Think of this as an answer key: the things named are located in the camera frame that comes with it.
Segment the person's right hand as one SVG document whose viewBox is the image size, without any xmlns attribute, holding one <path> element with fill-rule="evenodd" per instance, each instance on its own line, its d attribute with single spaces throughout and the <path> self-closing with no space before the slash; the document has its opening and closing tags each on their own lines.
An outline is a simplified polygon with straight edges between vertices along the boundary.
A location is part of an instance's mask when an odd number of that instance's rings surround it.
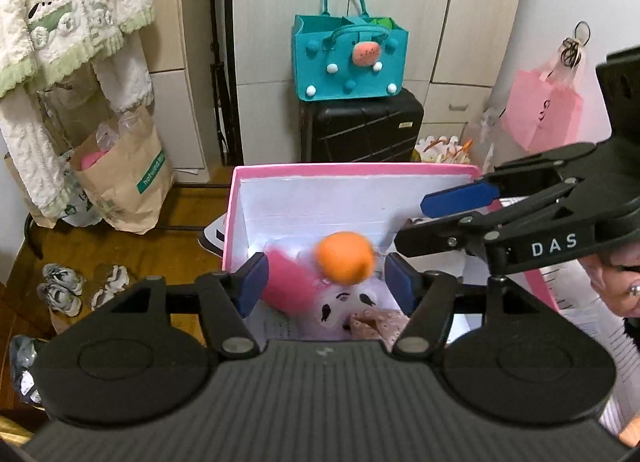
<svg viewBox="0 0 640 462">
<path fill-rule="evenodd" d="M 593 254 L 579 260 L 591 287 L 616 316 L 639 317 L 639 243 L 615 251 Z"/>
</svg>

